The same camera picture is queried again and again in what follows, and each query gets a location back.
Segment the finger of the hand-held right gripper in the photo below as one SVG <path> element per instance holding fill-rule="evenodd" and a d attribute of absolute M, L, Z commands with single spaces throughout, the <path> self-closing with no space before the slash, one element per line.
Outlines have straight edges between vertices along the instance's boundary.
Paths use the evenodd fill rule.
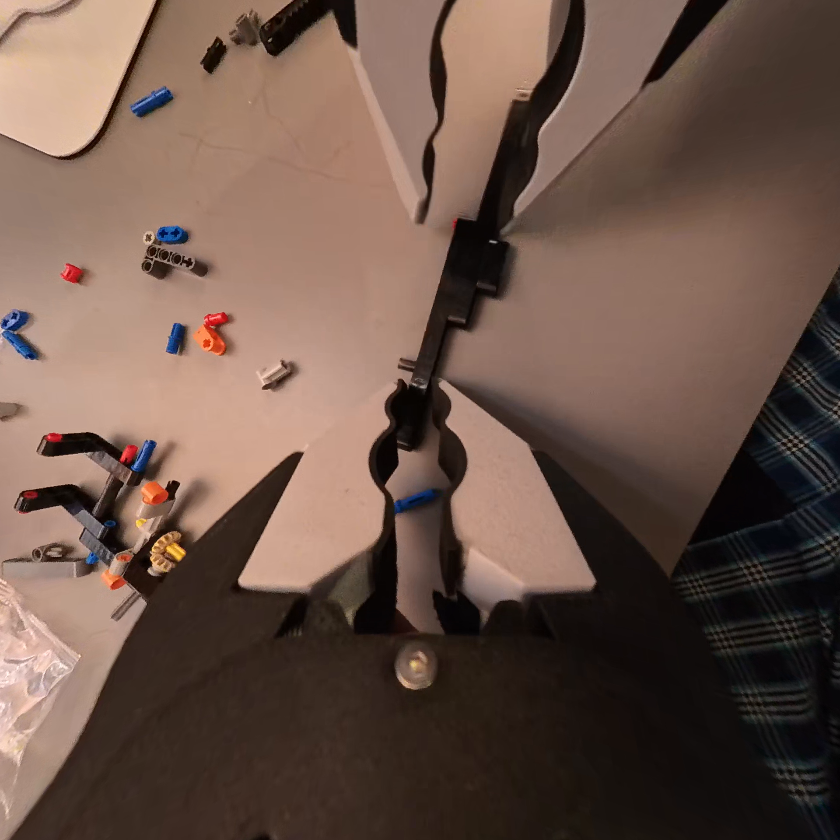
<path fill-rule="evenodd" d="M 509 228 L 641 92 L 683 1 L 570 2 L 567 25 L 524 104 L 502 200 Z"/>
<path fill-rule="evenodd" d="M 476 217 L 514 98 L 549 64 L 549 1 L 355 2 L 350 57 L 416 224 Z"/>

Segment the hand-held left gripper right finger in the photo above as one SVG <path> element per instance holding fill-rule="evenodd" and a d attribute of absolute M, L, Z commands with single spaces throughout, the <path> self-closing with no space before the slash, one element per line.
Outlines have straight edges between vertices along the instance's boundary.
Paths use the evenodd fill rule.
<path fill-rule="evenodd" d="M 433 392 L 448 479 L 439 560 L 446 596 L 480 613 L 537 595 L 592 592 L 595 576 L 532 448 L 450 383 Z"/>

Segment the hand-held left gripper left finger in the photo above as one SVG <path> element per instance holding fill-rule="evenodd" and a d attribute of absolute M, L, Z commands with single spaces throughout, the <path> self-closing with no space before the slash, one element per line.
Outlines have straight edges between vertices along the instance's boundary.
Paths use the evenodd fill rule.
<path fill-rule="evenodd" d="M 303 450 L 238 577 L 253 592 L 337 606 L 356 632 L 390 632 L 396 614 L 394 500 L 403 380 L 389 383 Z"/>

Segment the black lego beam assembly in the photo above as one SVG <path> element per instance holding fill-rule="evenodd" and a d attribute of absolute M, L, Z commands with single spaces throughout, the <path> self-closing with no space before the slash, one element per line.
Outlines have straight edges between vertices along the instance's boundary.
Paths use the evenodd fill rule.
<path fill-rule="evenodd" d="M 406 451 L 424 440 L 433 378 L 444 351 L 448 331 L 467 329 L 479 295 L 498 294 L 508 243 L 501 229 L 516 202 L 523 145 L 529 135 L 532 94 L 518 91 L 509 108 L 497 153 L 475 219 L 455 220 L 443 271 L 419 351 L 414 360 L 401 359 L 398 367 L 411 379 L 397 411 L 397 443 Z"/>

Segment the black lego gear rack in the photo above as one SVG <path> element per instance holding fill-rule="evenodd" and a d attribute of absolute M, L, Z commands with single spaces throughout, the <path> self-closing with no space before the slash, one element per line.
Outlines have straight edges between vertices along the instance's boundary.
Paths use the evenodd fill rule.
<path fill-rule="evenodd" d="M 260 42 L 276 57 L 331 11 L 330 1 L 290 1 L 259 27 Z"/>

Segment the yellow black lego model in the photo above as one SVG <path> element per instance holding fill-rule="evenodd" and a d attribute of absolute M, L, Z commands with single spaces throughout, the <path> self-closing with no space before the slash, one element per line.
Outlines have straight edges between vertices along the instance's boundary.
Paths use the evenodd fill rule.
<path fill-rule="evenodd" d="M 38 445 L 44 457 L 84 455 L 108 473 L 96 500 L 76 485 L 60 485 L 23 490 L 15 510 L 30 513 L 61 508 L 80 524 L 80 545 L 87 550 L 86 561 L 101 580 L 115 592 L 123 587 L 126 596 L 111 619 L 120 621 L 138 602 L 147 602 L 164 577 L 186 556 L 182 535 L 168 523 L 175 505 L 178 481 L 166 486 L 145 480 L 146 468 L 156 448 L 155 441 L 142 446 L 128 445 L 119 450 L 93 433 L 47 434 Z M 121 544 L 112 518 L 123 490 L 140 489 L 140 508 L 135 516 L 137 538 L 129 547 Z"/>

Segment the dark grey lego angle beam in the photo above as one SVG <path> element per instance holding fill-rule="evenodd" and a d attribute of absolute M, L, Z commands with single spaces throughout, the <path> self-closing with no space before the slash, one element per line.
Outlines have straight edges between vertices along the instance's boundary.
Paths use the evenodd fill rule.
<path fill-rule="evenodd" d="M 208 266 L 181 251 L 162 245 L 147 245 L 141 261 L 143 273 L 155 279 L 166 279 L 174 270 L 196 277 L 205 277 Z"/>

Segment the blue plaid shirt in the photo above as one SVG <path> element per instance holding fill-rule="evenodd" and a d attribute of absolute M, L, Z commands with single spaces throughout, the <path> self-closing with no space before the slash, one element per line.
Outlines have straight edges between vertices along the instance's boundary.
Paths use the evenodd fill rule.
<path fill-rule="evenodd" d="M 804 838 L 839 838 L 839 273 L 671 576 Z"/>

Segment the clear plastic bag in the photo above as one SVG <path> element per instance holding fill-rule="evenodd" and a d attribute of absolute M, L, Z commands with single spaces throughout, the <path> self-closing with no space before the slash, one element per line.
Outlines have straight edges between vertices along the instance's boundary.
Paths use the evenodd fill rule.
<path fill-rule="evenodd" d="M 1 806 L 8 818 L 20 765 L 79 654 L 1 582 Z"/>

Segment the white board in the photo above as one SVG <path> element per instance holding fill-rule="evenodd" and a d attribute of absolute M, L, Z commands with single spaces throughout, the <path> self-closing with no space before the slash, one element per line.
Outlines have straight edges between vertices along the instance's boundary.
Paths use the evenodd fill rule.
<path fill-rule="evenodd" d="M 57 159 L 94 144 L 159 5 L 2 2 L 2 138 Z"/>

